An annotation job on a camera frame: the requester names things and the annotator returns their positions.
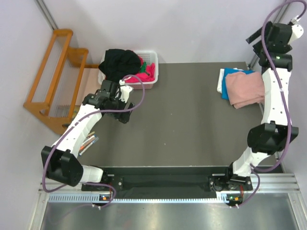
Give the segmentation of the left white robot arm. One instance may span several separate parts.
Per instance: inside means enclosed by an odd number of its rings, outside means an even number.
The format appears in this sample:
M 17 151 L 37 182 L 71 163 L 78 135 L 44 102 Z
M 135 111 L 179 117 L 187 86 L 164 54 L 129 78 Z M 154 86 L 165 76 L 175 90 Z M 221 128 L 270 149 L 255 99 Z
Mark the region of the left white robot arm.
M 82 165 L 79 151 L 95 124 L 105 114 L 127 123 L 134 103 L 128 103 L 133 88 L 120 80 L 105 80 L 95 93 L 85 96 L 80 109 L 64 134 L 51 146 L 41 151 L 44 166 L 42 182 L 51 179 L 62 185 L 76 186 L 92 183 L 98 190 L 107 188 L 109 179 L 104 171 L 95 166 Z

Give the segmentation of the pink t shirt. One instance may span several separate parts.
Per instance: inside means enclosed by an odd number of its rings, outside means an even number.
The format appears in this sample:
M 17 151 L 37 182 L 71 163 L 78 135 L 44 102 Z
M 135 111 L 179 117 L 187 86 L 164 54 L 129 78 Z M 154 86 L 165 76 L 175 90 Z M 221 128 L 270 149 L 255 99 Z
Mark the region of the pink t shirt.
M 231 73 L 225 79 L 230 104 L 239 109 L 247 105 L 264 102 L 264 82 L 259 72 Z

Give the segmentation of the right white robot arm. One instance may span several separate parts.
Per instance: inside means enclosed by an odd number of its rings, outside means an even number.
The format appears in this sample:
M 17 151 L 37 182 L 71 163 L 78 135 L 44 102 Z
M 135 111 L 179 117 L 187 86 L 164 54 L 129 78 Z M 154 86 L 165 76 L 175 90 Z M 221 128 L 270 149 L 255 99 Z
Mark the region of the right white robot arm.
M 257 30 L 246 39 L 259 57 L 264 81 L 264 113 L 261 124 L 252 128 L 247 137 L 247 148 L 241 157 L 231 163 L 224 176 L 222 189 L 251 191 L 252 169 L 276 152 L 286 151 L 298 136 L 299 129 L 288 119 L 288 85 L 293 69 L 289 54 L 291 43 L 304 33 L 298 23 L 266 23 L 265 30 Z

